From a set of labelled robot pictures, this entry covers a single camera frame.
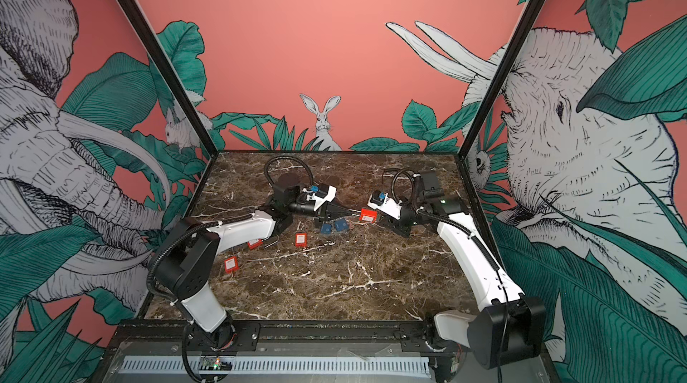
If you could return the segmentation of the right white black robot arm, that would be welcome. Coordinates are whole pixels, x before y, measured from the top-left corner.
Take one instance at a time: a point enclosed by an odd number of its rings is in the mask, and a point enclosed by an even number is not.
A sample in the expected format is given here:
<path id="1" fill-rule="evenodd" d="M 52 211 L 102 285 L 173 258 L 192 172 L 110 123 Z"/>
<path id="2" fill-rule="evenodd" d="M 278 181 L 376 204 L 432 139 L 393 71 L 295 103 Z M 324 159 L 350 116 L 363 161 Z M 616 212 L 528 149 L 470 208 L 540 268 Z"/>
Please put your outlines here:
<path id="1" fill-rule="evenodd" d="M 404 234 L 413 226 L 434 227 L 461 266 L 479 313 L 436 314 L 433 323 L 440 339 L 469 348 L 487 370 L 540 355 L 546 307 L 537 297 L 524 295 L 506 273 L 459 197 L 433 199 L 413 207 L 377 191 L 368 206 Z"/>

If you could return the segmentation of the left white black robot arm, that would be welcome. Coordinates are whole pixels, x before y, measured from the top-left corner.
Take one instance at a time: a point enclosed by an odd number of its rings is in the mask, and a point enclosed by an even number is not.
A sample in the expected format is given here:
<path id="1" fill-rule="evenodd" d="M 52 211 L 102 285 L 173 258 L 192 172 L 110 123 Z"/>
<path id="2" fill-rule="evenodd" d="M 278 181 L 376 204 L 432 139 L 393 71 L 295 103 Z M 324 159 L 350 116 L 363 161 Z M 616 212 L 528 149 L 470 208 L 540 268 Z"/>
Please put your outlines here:
<path id="1" fill-rule="evenodd" d="M 250 214 L 228 220 L 184 218 L 157 249 L 148 267 L 148 291 L 175 306 L 207 349 L 227 349 L 234 343 L 236 329 L 209 285 L 216 257 L 237 245 L 279 236 L 291 226 L 295 215 L 326 223 L 359 214 L 337 200 L 322 204 L 270 201 Z"/>

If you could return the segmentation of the blue padlock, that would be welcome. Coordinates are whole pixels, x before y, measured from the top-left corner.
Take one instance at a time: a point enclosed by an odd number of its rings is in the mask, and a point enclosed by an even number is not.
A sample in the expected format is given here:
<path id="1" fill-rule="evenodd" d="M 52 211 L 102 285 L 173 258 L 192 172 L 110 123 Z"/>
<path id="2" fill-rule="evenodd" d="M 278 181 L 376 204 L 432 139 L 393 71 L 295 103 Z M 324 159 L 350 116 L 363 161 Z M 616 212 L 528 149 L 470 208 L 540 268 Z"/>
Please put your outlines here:
<path id="1" fill-rule="evenodd" d="M 344 220 L 343 218 L 341 220 L 336 220 L 333 226 L 337 232 L 344 232 L 350 229 L 348 221 Z"/>
<path id="2" fill-rule="evenodd" d="M 323 235 L 330 235 L 333 232 L 333 227 L 331 224 L 323 224 L 320 233 Z"/>

